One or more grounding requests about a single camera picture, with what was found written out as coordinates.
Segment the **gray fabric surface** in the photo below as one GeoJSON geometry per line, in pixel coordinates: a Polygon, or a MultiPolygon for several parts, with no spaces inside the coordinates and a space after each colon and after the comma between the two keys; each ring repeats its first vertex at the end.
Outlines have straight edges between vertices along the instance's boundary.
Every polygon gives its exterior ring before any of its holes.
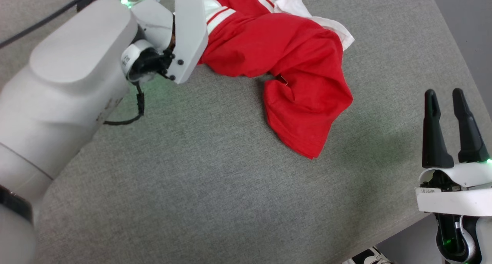
{"type": "MultiPolygon", "coordinates": [[[[66,1],[0,0],[0,38],[66,1]]],[[[144,87],[145,117],[103,127],[51,186],[37,262],[336,264],[423,218],[414,187],[425,90],[438,93],[450,153],[459,150],[455,87],[492,145],[441,13],[433,0],[303,1],[356,39],[343,64],[354,102],[318,159],[269,129],[259,79],[199,66],[185,85],[156,80],[144,87]]],[[[2,83],[72,14],[1,50],[2,83]]],[[[112,119],[134,113],[128,96],[112,119]]]]}

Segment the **garment sleeve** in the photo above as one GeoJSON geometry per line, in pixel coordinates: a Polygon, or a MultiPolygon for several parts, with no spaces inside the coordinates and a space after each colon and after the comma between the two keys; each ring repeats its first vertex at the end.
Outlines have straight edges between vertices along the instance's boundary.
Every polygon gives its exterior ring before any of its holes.
{"type": "Polygon", "coordinates": [[[221,5],[225,5],[245,15],[255,17],[272,13],[276,0],[217,0],[221,5]]]}
{"type": "Polygon", "coordinates": [[[309,19],[236,12],[211,33],[202,61],[222,75],[272,73],[263,94],[268,123],[287,146],[313,159],[352,103],[342,54],[339,37],[309,19]]]}

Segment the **floor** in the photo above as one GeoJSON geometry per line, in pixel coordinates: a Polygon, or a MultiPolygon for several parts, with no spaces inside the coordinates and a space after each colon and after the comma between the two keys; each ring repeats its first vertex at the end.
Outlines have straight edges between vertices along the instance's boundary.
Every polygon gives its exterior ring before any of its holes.
{"type": "MultiPolygon", "coordinates": [[[[435,0],[492,115],[492,0],[435,0]]],[[[441,264],[431,215],[378,244],[398,264],[441,264]]]]}

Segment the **shoe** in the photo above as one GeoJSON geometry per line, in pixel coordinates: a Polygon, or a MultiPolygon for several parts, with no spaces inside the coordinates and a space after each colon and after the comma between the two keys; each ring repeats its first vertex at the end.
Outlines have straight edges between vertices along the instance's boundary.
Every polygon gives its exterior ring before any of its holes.
{"type": "Polygon", "coordinates": [[[342,264],[392,264],[376,247],[369,248],[342,264]]]}

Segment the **black cable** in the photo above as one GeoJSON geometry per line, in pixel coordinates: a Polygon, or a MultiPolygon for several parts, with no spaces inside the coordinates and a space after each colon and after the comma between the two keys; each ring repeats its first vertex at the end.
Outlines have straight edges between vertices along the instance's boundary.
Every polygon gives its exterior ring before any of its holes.
{"type": "Polygon", "coordinates": [[[144,111],[145,111],[145,97],[144,93],[142,92],[142,89],[140,88],[140,85],[137,84],[137,107],[138,107],[138,115],[134,117],[133,119],[126,120],[126,121],[121,121],[121,122],[113,122],[113,121],[106,121],[104,122],[105,125],[109,126],[123,126],[123,125],[129,125],[138,119],[140,117],[144,116],[144,111]]]}
{"type": "Polygon", "coordinates": [[[44,26],[45,24],[47,24],[51,20],[55,19],[56,17],[59,17],[60,14],[66,12],[67,10],[72,8],[74,5],[77,5],[77,3],[79,3],[80,1],[81,0],[72,0],[70,3],[66,4],[64,7],[60,8],[59,10],[57,10],[56,12],[51,14],[50,16],[46,17],[45,19],[43,19],[43,20],[37,22],[36,24],[28,27],[27,29],[21,31],[20,33],[17,33],[16,35],[12,36],[11,38],[9,38],[3,42],[0,42],[0,49],[3,49],[5,46],[9,45],[10,43],[15,42],[15,41],[19,40],[20,38],[28,35],[29,33],[41,28],[42,26],[44,26]]]}

